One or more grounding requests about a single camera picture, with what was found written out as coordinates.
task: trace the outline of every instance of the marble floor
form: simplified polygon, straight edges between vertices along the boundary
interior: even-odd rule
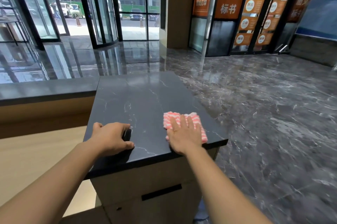
[[[159,42],[0,45],[0,83],[170,70],[228,131],[216,159],[274,223],[337,222],[337,72],[289,55],[202,58]]]

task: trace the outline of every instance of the traffic cone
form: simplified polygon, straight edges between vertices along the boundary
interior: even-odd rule
[[[78,17],[76,17],[76,24],[77,24],[77,26],[82,26],[81,22],[80,22],[80,19]]]

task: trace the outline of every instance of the pink and white striped cloth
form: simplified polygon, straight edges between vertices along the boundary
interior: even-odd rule
[[[203,143],[206,143],[207,142],[207,136],[206,136],[205,130],[204,130],[202,124],[201,124],[200,117],[196,114],[196,112],[192,112],[190,114],[184,114],[184,115],[185,115],[186,118],[188,116],[191,116],[193,124],[194,124],[194,128],[196,128],[196,124],[200,124],[200,126],[201,126],[201,140],[202,140]],[[164,113],[163,124],[164,124],[165,129],[172,128],[171,120],[170,120],[171,117],[175,118],[177,124],[180,126],[180,113],[169,111],[169,112]]]

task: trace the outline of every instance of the person's right arm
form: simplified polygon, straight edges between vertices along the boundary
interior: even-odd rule
[[[208,214],[213,224],[271,224],[231,182],[201,145],[201,129],[181,116],[181,127],[171,119],[167,130],[172,149],[186,156],[199,183]]]

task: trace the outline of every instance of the white circular label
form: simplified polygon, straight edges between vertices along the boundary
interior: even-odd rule
[[[251,11],[254,8],[255,2],[253,0],[249,0],[246,4],[246,11]]]
[[[237,44],[241,44],[243,42],[243,35],[239,35],[237,38],[236,38],[236,43]]]
[[[264,29],[267,29],[269,26],[270,26],[270,23],[271,23],[271,20],[270,19],[267,19],[265,21],[265,25],[263,26]]]
[[[275,2],[272,3],[272,5],[270,7],[270,12],[274,12],[276,10],[276,8],[277,8],[277,2],[275,1]]]
[[[241,28],[245,29],[249,24],[249,20],[247,18],[245,18],[244,20],[242,20],[241,22]]]
[[[257,42],[259,43],[259,44],[261,44],[261,43],[263,43],[264,41],[265,41],[265,36],[264,35],[261,35],[260,37],[259,37],[259,39],[257,40]]]

